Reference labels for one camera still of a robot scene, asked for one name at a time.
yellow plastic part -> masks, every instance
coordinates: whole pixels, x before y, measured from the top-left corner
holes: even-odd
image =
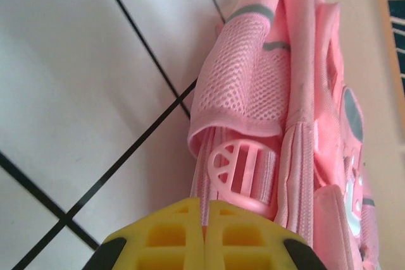
[[[113,270],[296,270],[283,245],[297,234],[220,200],[204,242],[199,199],[185,199],[107,237],[127,240]]]

gray reflective stripe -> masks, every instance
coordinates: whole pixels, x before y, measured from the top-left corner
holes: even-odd
[[[363,205],[375,207],[374,200],[372,200],[372,199],[363,199]]]
[[[361,121],[359,109],[354,102],[354,97],[350,89],[344,92],[344,109],[353,135],[363,142],[363,122]]]
[[[285,49],[287,51],[291,51],[290,45],[284,41],[265,42],[263,44],[263,50],[265,51],[271,51],[274,49]]]
[[[274,13],[271,9],[267,8],[266,6],[263,6],[262,4],[250,4],[248,6],[244,6],[243,8],[238,9],[236,12],[233,12],[227,22],[229,22],[230,20],[234,19],[235,17],[239,16],[239,15],[243,15],[246,13],[258,13],[261,14],[265,17],[267,17],[267,19],[269,19],[270,23],[273,23],[274,20]]]

pink backpack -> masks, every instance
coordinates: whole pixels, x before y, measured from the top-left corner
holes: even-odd
[[[327,269],[376,269],[363,117],[344,83],[339,7],[240,0],[197,81],[193,197],[221,199],[300,234]]]

tile floor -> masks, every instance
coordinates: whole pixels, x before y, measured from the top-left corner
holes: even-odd
[[[346,75],[369,119],[382,265],[399,269],[405,176],[375,8],[332,1],[347,65],[375,72]],[[0,0],[0,269],[81,269],[108,234],[188,196],[192,90],[235,2]]]

backpack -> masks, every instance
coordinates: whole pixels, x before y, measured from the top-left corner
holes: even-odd
[[[344,83],[339,5],[240,0],[199,75],[191,196],[224,200],[301,235],[327,269],[376,269],[364,121]]]

